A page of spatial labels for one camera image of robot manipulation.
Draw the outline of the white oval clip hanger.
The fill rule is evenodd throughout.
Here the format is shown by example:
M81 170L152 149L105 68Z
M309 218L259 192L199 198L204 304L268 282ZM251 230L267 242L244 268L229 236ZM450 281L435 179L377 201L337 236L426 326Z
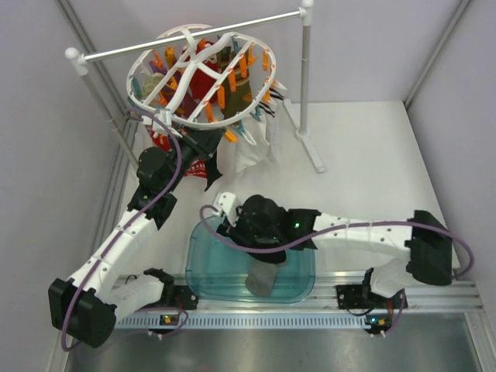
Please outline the white oval clip hanger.
M131 66L129 103L173 124L196 129L234 126L272 115L286 89L276 59L262 40L235 31L187 24L166 31Z

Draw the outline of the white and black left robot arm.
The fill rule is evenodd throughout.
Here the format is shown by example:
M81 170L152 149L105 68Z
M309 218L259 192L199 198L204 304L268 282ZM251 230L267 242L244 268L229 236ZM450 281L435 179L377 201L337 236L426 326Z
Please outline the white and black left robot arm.
M117 226L68 279L57 278L48 288L51 322L62 332L64 351L71 350L68 336L99 348L126 316L153 303L159 308L173 303L174 279L161 269L147 269L121 287L115 283L170 217L177 203L173 191L193 163L201 160L214 173L209 184L219 178L216 151L223 134L223 129L184 129L170 138L169 150L152 146L139 155L139 185Z

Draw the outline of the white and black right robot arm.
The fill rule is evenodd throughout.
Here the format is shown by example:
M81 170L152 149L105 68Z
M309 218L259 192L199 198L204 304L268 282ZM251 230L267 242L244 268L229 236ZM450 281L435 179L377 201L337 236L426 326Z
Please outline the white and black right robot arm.
M240 201L223 192L214 200L222 222L215 232L234 249L266 264L283 264L293 250L350 250L379 253L388 262L370 267L361 296L380 307L399 291L425 284L452 284L452 244L448 230L431 213L416 210L410 219L369 222L308 208L284 208L262 195Z

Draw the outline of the red patterned sock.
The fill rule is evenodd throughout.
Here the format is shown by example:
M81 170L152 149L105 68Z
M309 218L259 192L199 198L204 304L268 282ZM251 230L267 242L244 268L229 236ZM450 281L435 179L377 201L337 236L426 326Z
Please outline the red patterned sock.
M186 171L185 177L187 176L207 178L205 162L203 160L196 160Z

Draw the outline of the grey sock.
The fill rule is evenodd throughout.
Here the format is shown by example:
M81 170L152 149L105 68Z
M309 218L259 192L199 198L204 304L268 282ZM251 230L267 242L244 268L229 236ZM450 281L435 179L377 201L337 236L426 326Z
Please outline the grey sock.
M274 288L277 274L286 263L265 263L255 260L251 263L245 280L247 290L257 297L269 297Z

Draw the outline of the olive green sock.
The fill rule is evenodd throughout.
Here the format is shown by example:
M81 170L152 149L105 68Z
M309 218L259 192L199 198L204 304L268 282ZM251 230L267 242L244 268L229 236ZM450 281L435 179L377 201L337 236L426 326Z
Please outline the olive green sock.
M217 72L222 73L230 64L236 53L232 47L226 46L217 53ZM235 116L238 112L245 110L253 101L250 87L250 72L246 71L246 76L242 75L242 70L237 64L233 71L235 73L236 90L231 91L229 79L226 79L222 86L225 89L225 107L221 110L224 119Z

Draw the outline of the teal transparent plastic tub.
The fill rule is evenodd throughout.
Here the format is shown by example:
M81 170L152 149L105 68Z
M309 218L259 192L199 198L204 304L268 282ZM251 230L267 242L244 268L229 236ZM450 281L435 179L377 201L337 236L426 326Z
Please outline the teal transparent plastic tub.
M279 270L270 296L254 296L245 280L255 259L218 241L199 223L191 234L185 277L188 287L203 299L291 304L313 289L315 252L288 250L286 254L286 266Z

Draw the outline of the white black striped sock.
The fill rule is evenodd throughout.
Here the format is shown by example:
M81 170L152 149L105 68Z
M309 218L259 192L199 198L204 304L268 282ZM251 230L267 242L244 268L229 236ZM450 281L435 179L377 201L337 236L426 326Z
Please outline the white black striped sock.
M286 99L288 89L279 80L274 80L269 90L260 100L258 107L266 115L274 118Z

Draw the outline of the white drying rack stand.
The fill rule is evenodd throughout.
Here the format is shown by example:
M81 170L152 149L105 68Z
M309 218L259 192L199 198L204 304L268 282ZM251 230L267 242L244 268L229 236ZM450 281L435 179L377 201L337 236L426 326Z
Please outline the white drying rack stand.
M143 109L146 113L152 112L150 103L152 99L159 94L161 88L173 77L178 69L184 71L183 77L180 84L175 90L173 98L169 103L167 103L164 109L170 109L172 114L172 122L177 122L183 126L187 126L193 129L217 129L226 128L227 126L242 120L245 116L255 112L262 97L269 90L270 86L276 80L276 70L277 62L276 57L271 50L271 48L263 43L261 40L256 39L252 36L247 36L241 34L239 31L241 29L249 29L258 25L268 24L273 22L280 22L286 19L300 19L302 24L302 52L301 52L301 94L300 94L300 116L295 115L294 108L289 99L285 99L283 106L290 117L291 122L295 128L295 135L297 139L302 143L305 152L311 161L315 171L319 174L326 172L326 166L319 156L317 149L315 148L308 130L308 89L309 89L309 57L310 57L310 39L311 39L311 26L313 19L313 1L303 1L301 6L292 12L286 12L279 15L268 16L261 19L254 19L250 21L245 21L241 23L236 23L232 25L222 26L222 27L203 27L200 24L192 24L181 26L175 31L171 32L167 38L159 38L148 43L136 44L133 46L128 46L125 48L120 48L116 50L110 50L101 53L90 53L89 55L84 55L80 53L75 48L68 48L65 51L65 57L71 62L77 75L91 88L91 79L89 76L88 65L90 63L96 63L101 60L107 60L113 57L118 57L121 55L131 54L135 52L140 52L141 57L135 62L133 67L137 67L141 64L142 59L146 57L149 53L153 52L159 47L168 47L172 44L179 42L184 42L186 45L186 51L182 53L176 63L167 70L162 81L154 88L150 95L144 100L140 101L133 97L133 92L131 89L132 78L134 71L129 72L128 82L126 83L126 91L128 96L134 102L134 104L139 108ZM205 38L207 41L213 43L211 46L207 46L203 51L196 53L197 45L201 39ZM206 67L204 61L212 54L220 52L224 47L228 45L229 42L234 39L244 40L245 43L236 52L236 55L221 74L215 72L213 69ZM262 88L254 96L252 103L243 111L238 112L235 116L230 119L223 119L220 122L214 124L207 124L205 122L198 122L197 117L200 112L205 111L209 99L217 93L222 87L222 83L229 79L231 91L236 90L235 73L233 68L239 64L241 70L245 70L251 61L250 54L253 47L259 47L263 52L263 70L268 73L266 76ZM179 104L182 102L186 93L186 84L189 83L193 77L193 74L197 69L205 72L212 78L216 78L216 82L210 88L208 93L201 99L199 106L192 112L192 114L186 118L182 119L174 114Z

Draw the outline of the aluminium mounting rail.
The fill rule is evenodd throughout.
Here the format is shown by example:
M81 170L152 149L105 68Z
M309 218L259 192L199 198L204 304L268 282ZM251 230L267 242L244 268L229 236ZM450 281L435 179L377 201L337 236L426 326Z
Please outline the aluminium mounting rail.
M453 315L472 317L484 306L475 284L456 281L445 288L416 286L399 297L396 306L371 312L342 307L355 277L328 275L316 280L310 294L294 304L214 301L201 298L184 310L140 310L109 326L108 330L186 329L358 329L384 334L408 315Z

